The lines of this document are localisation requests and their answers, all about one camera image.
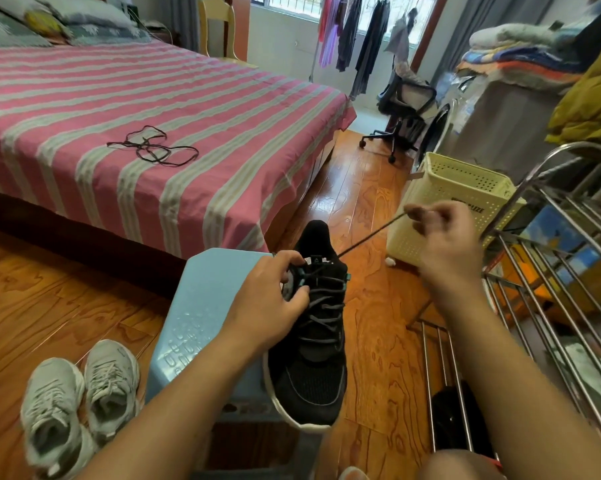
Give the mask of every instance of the blue stool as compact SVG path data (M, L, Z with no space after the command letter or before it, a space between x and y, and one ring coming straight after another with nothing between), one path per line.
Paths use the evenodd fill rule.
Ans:
M150 362L147 402L216 336L234 296L262 256L267 254L214 248L187 260ZM247 368L225 410L232 412L221 413L219 422L282 421L265 391L260 359ZM308 480L321 439L301 433L292 460L282 467L196 472L193 478Z

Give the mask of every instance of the wooden bed frame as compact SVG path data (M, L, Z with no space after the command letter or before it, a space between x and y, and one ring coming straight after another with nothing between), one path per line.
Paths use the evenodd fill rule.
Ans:
M332 141L323 148L311 173L300 184L297 198L274 216L265 232L269 249L276 248L318 171L331 158L340 133L335 131ZM69 220L51 210L1 193L0 230L166 298L176 292L186 262L165 251Z

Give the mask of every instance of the left hand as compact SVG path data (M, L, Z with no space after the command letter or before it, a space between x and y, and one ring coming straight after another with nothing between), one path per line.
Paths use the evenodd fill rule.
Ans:
M276 345L292 329L309 305L309 287L296 291L290 301L281 294L290 264L305 264L296 251L281 251L275 257L260 258L236 294L221 333L253 347L261 355Z

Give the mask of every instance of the window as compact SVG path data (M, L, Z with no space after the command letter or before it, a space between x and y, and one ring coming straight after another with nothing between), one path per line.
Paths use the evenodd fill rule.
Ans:
M252 0L252 3L274 8L278 11L294 13L313 20L320 18L320 8L322 0ZM389 14L389 25L387 35L391 32L394 23L403 13L416 7L418 15L416 17L416 26L409 36L409 41L413 45L418 45L423 37L423 31L432 13L433 4L436 0L391 0L391 12ZM366 31L369 26L371 14L374 10L376 0L362 0L362 13L358 29Z

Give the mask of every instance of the laundry basket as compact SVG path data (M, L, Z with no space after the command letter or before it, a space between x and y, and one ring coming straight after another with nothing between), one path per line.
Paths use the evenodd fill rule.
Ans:
M425 155L419 171L424 172L424 176L410 182L396 216L403 212L406 203L429 205L441 200L457 200L469 206L480 234L516 190L505 175L436 153ZM524 204L523 199L518 199L497 228L502 229ZM412 227L412 220L403 217L389 227L387 254L418 266L423 241Z

